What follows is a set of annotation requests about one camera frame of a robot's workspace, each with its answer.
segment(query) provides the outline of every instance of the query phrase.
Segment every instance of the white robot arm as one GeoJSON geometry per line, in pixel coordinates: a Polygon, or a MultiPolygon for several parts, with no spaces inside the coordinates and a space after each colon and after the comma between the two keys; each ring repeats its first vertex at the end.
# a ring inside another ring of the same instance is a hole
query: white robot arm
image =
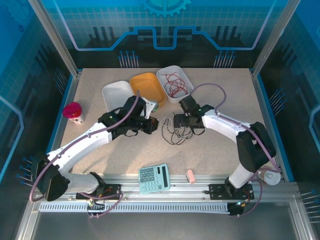
{"type": "Polygon", "coordinates": [[[40,172],[50,163],[50,167],[38,179],[37,187],[48,201],[53,201],[65,193],[92,194],[99,187],[103,188],[103,180],[94,172],[90,174],[70,173],[70,169],[89,153],[102,145],[110,143],[120,135],[126,135],[131,130],[135,134],[138,131],[151,134],[158,128],[158,121],[150,117],[155,112],[158,104],[139,97],[136,106],[133,107],[136,96],[128,98],[125,105],[119,109],[103,114],[88,131],[47,155],[38,153],[32,161],[31,173],[34,182],[40,172]],[[118,126],[106,130],[123,119],[133,107],[130,115],[118,126]]]}
{"type": "Polygon", "coordinates": [[[262,123],[241,122],[214,110],[212,106],[200,107],[191,95],[182,99],[179,104],[184,114],[174,116],[175,128],[213,129],[237,144],[240,164],[225,180],[225,191],[231,198],[269,161],[269,157],[250,132],[259,137],[270,157],[276,155],[275,147],[262,123]]]}

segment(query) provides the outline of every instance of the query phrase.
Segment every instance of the pink eraser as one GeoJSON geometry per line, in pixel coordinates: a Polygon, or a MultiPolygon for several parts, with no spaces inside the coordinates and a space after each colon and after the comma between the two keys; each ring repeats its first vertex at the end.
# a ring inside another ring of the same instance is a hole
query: pink eraser
{"type": "Polygon", "coordinates": [[[186,177],[188,178],[190,184],[194,184],[196,182],[194,173],[192,172],[191,169],[186,171],[186,177]]]}

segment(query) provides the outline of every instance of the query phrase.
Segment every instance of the orange plastic container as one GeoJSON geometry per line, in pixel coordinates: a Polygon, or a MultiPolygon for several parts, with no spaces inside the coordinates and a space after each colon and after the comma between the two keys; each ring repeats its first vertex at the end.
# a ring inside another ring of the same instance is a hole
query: orange plastic container
{"type": "Polygon", "coordinates": [[[130,86],[134,94],[139,90],[141,97],[156,101],[160,108],[164,106],[166,93],[155,74],[147,72],[134,76],[130,79],[130,86]]]}

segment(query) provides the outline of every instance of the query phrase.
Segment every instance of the calculator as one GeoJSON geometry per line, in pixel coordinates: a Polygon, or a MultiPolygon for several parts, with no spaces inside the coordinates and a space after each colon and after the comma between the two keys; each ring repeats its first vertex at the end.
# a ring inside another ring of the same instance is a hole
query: calculator
{"type": "Polygon", "coordinates": [[[148,194],[170,189],[167,164],[148,166],[139,169],[140,193],[148,194]]]}

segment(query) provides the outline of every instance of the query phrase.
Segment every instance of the white bowl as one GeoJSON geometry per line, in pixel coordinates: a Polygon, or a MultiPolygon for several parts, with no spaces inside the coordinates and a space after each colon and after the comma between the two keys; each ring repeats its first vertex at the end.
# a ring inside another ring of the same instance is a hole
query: white bowl
{"type": "Polygon", "coordinates": [[[102,95],[107,111],[110,112],[116,108],[123,107],[128,98],[135,94],[132,91],[129,82],[117,81],[105,86],[102,89],[102,95]]]}
{"type": "Polygon", "coordinates": [[[194,89],[194,86],[191,84],[189,78],[187,77],[185,72],[182,70],[182,68],[179,66],[173,65],[173,66],[162,68],[156,73],[156,77],[158,78],[162,88],[164,89],[164,92],[168,97],[169,102],[173,104],[177,104],[181,99],[184,99],[186,96],[188,96],[189,93],[194,89]],[[181,78],[184,81],[187,94],[184,91],[179,91],[174,95],[174,97],[169,96],[168,93],[170,93],[169,92],[170,85],[169,84],[166,85],[168,80],[165,74],[173,74],[173,73],[175,73],[177,76],[179,76],[179,78],[181,78]]]}

